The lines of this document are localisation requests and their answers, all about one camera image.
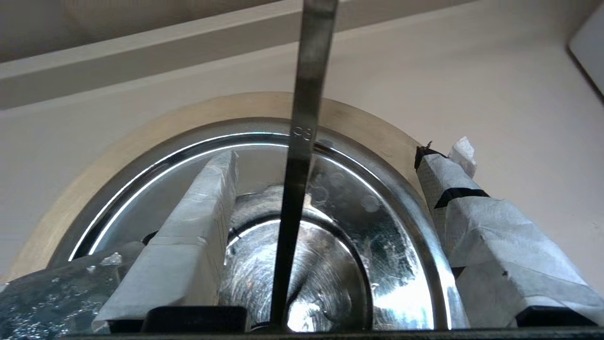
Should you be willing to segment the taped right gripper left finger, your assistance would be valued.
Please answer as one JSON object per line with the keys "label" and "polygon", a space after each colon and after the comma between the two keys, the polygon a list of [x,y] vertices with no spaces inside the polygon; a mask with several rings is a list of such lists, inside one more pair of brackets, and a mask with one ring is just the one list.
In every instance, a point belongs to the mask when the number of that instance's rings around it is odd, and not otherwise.
{"label": "taped right gripper left finger", "polygon": [[160,307],[214,307],[239,178],[237,153],[213,156],[92,322],[142,321]]}

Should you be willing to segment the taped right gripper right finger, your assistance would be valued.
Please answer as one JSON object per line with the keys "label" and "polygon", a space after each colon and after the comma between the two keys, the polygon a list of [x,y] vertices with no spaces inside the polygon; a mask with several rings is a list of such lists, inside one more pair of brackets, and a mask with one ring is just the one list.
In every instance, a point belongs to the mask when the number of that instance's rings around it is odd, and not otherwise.
{"label": "taped right gripper right finger", "polygon": [[474,181],[467,138],[448,155],[417,147],[414,168],[470,326],[603,325],[602,295],[561,248]]}

